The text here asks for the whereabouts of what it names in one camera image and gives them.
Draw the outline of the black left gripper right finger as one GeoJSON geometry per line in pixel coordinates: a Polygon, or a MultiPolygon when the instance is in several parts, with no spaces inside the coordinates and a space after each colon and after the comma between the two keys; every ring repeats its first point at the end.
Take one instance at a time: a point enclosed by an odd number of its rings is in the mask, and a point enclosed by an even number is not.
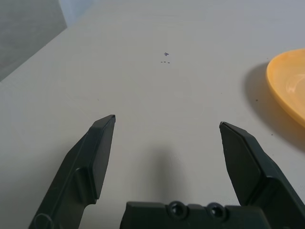
{"type": "Polygon", "coordinates": [[[227,122],[219,128],[226,169],[240,205],[260,208],[273,229],[303,229],[304,203],[256,138],[227,122]]]}

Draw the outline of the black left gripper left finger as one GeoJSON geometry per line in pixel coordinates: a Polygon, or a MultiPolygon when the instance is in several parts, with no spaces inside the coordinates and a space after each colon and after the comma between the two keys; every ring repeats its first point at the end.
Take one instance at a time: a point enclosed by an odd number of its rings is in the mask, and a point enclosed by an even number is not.
{"type": "Polygon", "coordinates": [[[85,208],[100,198],[110,157],[115,115],[93,123],[65,156],[31,229],[77,229],[85,208]]]}

